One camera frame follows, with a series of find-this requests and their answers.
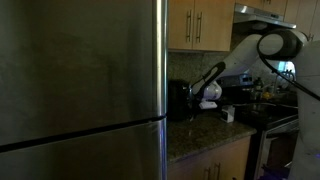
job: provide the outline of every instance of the lower cabinet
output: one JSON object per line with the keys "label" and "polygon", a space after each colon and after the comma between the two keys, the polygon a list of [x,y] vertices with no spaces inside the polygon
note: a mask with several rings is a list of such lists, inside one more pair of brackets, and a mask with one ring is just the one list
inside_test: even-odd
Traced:
{"label": "lower cabinet", "polygon": [[168,180],[243,180],[250,137],[168,166]]}

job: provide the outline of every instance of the kitchen counter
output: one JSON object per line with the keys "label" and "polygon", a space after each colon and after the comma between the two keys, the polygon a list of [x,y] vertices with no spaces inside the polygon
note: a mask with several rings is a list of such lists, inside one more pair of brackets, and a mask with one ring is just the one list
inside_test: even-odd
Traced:
{"label": "kitchen counter", "polygon": [[256,133],[237,121],[226,123],[220,114],[206,111],[193,121],[167,122],[168,164],[200,154]]}

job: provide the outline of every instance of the stainless steel refrigerator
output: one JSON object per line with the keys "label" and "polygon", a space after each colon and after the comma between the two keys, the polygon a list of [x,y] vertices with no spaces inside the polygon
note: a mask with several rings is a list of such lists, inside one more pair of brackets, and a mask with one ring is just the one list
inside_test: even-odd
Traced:
{"label": "stainless steel refrigerator", "polygon": [[0,179],[165,179],[166,2],[0,1]]}

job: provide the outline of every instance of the oven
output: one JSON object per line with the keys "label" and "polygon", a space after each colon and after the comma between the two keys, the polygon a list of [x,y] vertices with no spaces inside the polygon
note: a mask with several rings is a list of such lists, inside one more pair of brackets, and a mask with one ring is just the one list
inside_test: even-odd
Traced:
{"label": "oven", "polygon": [[273,104],[235,106],[235,121],[257,129],[251,137],[246,180],[288,177],[298,137],[298,109]]}

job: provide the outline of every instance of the range hood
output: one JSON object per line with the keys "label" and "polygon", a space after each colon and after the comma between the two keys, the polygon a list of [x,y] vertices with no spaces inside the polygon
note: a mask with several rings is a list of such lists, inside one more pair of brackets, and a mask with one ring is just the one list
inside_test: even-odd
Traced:
{"label": "range hood", "polygon": [[273,14],[260,9],[255,9],[242,4],[235,5],[235,14],[233,23],[243,22],[263,22],[266,24],[276,25],[282,28],[296,28],[295,24],[283,22],[284,17],[278,14]]}

